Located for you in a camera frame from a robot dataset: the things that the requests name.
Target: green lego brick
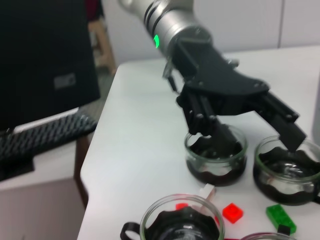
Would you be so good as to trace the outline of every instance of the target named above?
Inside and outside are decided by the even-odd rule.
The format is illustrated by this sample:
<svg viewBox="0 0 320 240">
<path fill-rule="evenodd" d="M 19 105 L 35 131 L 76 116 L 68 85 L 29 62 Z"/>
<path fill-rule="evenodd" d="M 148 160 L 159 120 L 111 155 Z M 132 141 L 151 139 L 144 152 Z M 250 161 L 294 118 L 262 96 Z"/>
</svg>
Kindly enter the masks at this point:
<svg viewBox="0 0 320 240">
<path fill-rule="evenodd" d="M 266 215 L 269 217 L 277 230 L 281 224 L 290 228 L 290 234 L 294 234 L 297 231 L 297 226 L 280 204 L 267 207 Z"/>
</svg>

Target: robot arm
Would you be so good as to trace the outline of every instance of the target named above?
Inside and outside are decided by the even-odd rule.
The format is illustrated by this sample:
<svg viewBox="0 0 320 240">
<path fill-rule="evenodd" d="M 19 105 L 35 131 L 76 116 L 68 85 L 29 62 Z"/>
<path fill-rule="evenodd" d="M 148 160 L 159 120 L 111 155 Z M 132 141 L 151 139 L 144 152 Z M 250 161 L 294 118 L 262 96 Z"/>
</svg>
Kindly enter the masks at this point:
<svg viewBox="0 0 320 240">
<path fill-rule="evenodd" d="M 193 14 L 193 0 L 119 0 L 137 15 L 167 59 L 164 70 L 172 88 L 173 68 L 184 78 L 177 98 L 189 132 L 217 140 L 222 150 L 236 140 L 217 115 L 235 116 L 256 111 L 279 134 L 289 151 L 295 152 L 306 135 L 295 125 L 299 115 L 269 92 L 269 86 L 234 70 L 214 49 L 210 33 Z"/>
</svg>

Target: lego brick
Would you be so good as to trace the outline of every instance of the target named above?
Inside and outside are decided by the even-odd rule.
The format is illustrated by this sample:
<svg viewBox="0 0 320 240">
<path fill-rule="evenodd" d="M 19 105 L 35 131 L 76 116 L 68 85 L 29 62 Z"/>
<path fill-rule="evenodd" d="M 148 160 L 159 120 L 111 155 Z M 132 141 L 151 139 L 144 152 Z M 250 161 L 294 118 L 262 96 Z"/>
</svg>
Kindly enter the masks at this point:
<svg viewBox="0 0 320 240">
<path fill-rule="evenodd" d="M 280 204 L 267 207 L 266 215 L 276 229 L 279 228 L 279 225 L 284 225 L 290 228 L 290 234 L 294 234 L 297 231 L 297 226 Z"/>
<path fill-rule="evenodd" d="M 240 218 L 242 218 L 244 211 L 242 211 L 241 208 L 237 207 L 234 203 L 231 203 L 223 209 L 222 215 L 232 224 L 234 224 Z"/>
<path fill-rule="evenodd" d="M 289 226 L 279 224 L 278 233 L 290 236 L 291 228 Z"/>
<path fill-rule="evenodd" d="M 215 186 L 211 184 L 206 184 L 204 188 L 200 189 L 199 196 L 211 202 L 211 200 L 215 197 L 215 194 Z"/>
</svg>

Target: black handle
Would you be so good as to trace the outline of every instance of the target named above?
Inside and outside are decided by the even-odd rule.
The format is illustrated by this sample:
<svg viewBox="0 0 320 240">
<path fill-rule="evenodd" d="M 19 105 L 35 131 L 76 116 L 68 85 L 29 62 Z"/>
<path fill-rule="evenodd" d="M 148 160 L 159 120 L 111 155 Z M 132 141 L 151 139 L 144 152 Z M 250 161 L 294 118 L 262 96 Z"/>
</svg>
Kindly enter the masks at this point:
<svg viewBox="0 0 320 240">
<path fill-rule="evenodd" d="M 128 237 L 126 231 L 134 232 L 140 235 L 140 225 L 135 222 L 127 222 L 125 225 L 123 225 L 123 228 L 120 233 L 121 240 L 132 240 L 130 237 Z"/>
<path fill-rule="evenodd" d="M 320 196 L 316 196 L 313 202 L 316 204 L 320 204 Z"/>
</svg>

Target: glass cup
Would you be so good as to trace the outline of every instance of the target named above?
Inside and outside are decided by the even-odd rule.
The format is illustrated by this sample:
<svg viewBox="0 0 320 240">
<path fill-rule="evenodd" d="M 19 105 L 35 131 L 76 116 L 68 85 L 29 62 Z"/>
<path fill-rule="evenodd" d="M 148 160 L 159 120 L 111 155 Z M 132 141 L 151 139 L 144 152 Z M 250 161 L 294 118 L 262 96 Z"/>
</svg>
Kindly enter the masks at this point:
<svg viewBox="0 0 320 240">
<path fill-rule="evenodd" d="M 201 154 L 195 152 L 194 146 L 199 143 L 208 144 L 210 136 L 188 133 L 185 137 L 187 167 L 191 174 L 203 183 L 218 187 L 228 186 L 235 183 L 246 169 L 247 139 L 238 128 L 234 126 L 228 128 L 237 140 L 237 147 L 227 157 L 219 157 L 210 145 L 207 150 L 201 150 Z"/>
<path fill-rule="evenodd" d="M 249 236 L 245 236 L 241 240 L 296 240 L 287 235 L 273 232 L 254 233 Z"/>
<path fill-rule="evenodd" d="M 218 209 L 196 195 L 175 194 L 155 202 L 140 224 L 128 222 L 121 231 L 122 240 L 131 240 L 126 231 L 141 240 L 223 240 L 225 227 Z"/>
<path fill-rule="evenodd" d="M 314 201 L 320 191 L 320 147 L 305 140 L 289 152 L 278 136 L 268 137 L 255 149 L 253 177 L 261 192 L 280 204 Z"/>
</svg>

